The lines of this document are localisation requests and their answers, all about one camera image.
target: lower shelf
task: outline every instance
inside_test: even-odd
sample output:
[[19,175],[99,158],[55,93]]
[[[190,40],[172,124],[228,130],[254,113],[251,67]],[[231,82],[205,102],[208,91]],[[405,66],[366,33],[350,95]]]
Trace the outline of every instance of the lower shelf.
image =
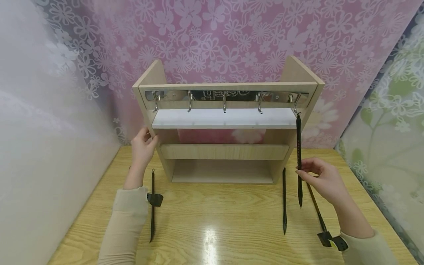
[[272,184],[273,180],[264,160],[179,159],[172,182]]

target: pink floral backdrop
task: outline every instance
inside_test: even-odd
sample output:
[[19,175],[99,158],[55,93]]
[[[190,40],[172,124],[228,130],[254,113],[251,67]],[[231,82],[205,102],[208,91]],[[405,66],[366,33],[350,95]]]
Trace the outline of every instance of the pink floral backdrop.
[[[422,0],[36,2],[58,40],[79,52],[87,99],[113,106],[123,143],[143,124],[131,86],[153,60],[169,83],[270,82],[295,55],[326,83],[303,145],[333,148]],[[183,142],[256,143],[264,132],[179,133]]]

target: green floral backdrop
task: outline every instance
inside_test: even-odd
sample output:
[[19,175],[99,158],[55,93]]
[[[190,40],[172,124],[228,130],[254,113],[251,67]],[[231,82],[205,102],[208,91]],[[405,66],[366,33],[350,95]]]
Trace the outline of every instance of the green floral backdrop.
[[424,264],[424,3],[336,149]]

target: wooden shelf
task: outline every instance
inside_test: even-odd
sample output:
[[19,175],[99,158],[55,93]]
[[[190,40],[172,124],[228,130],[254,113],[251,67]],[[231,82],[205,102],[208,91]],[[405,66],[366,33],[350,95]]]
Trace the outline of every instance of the wooden shelf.
[[175,160],[172,182],[272,184],[263,160]]
[[153,129],[295,129],[296,117],[291,109],[160,109]]
[[161,145],[166,159],[282,160],[288,145],[170,144]]
[[[324,82],[316,74],[296,57],[288,56],[280,81],[275,83],[167,84],[163,64],[155,60],[134,83],[133,91],[150,135],[159,135],[156,151],[170,181],[270,184],[281,178],[296,146],[292,108],[296,106],[302,112],[302,131],[323,87]],[[224,113],[224,97],[196,100],[190,97],[194,90],[220,91],[222,95],[226,95],[224,91],[251,91],[256,97],[238,101],[226,98]],[[275,93],[278,101],[273,101],[277,97],[270,98]],[[187,112],[190,102],[191,111]],[[257,109],[259,102],[262,114]],[[263,145],[207,145],[181,144],[178,129],[266,132]]]

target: light wood table surface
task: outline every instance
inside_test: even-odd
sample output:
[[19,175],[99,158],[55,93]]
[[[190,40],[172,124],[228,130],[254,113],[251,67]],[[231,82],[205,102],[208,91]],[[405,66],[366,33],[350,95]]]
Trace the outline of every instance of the light wood table surface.
[[[416,264],[392,227],[335,150],[304,149],[335,165],[371,225],[387,240],[400,264]],[[94,265],[108,224],[116,190],[131,164],[131,147],[122,147],[52,256],[50,265]],[[343,264],[341,253],[321,245],[318,218],[304,184],[303,207],[297,199],[296,152],[287,164],[287,233],[282,228],[282,179],[276,185],[169,183],[155,154],[144,178],[164,196],[140,236],[137,264]],[[314,192],[327,229],[338,235],[333,207]]]

